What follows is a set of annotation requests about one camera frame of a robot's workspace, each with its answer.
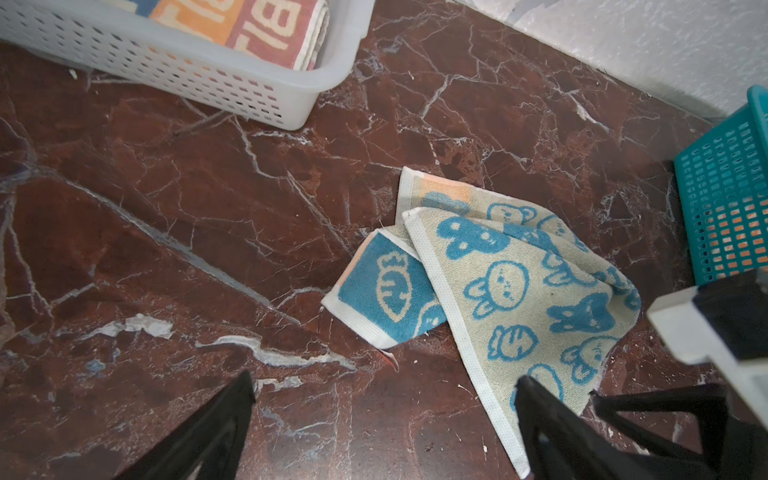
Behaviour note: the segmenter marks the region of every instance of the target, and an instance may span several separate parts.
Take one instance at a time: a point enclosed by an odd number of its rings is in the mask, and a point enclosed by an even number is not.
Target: green basket
[[[768,266],[768,90],[674,161],[697,285]]]

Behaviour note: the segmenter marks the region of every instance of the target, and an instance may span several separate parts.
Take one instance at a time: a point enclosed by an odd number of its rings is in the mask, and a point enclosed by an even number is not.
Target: white plastic basket
[[[318,68],[295,71],[100,0],[0,0],[0,38],[285,130],[351,72],[375,0],[328,0]]]

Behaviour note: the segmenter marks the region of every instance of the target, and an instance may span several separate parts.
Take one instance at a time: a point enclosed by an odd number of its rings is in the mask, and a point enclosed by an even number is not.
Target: towel
[[[533,376],[581,412],[611,348],[637,322],[637,290],[536,204],[404,168],[397,209],[482,405],[525,477],[517,379]]]
[[[408,232],[399,225],[368,235],[322,304],[378,349],[446,321]]]
[[[328,29],[327,0],[102,0],[167,27],[312,70]]]

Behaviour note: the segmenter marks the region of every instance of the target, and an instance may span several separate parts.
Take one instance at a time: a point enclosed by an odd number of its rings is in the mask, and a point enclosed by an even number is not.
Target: laundry basket
[[[351,72],[375,0],[328,0],[312,71],[294,71],[98,0],[0,0],[0,38],[285,130]]]
[[[698,285],[768,264],[768,90],[674,161]]]

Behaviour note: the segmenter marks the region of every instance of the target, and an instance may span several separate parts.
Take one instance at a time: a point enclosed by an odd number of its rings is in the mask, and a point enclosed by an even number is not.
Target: blue towel section
[[[323,299],[323,305],[331,313],[382,349],[410,340],[446,321],[417,257],[380,230],[372,233],[372,239],[361,248],[364,250],[356,254],[357,261],[350,264],[352,271]]]

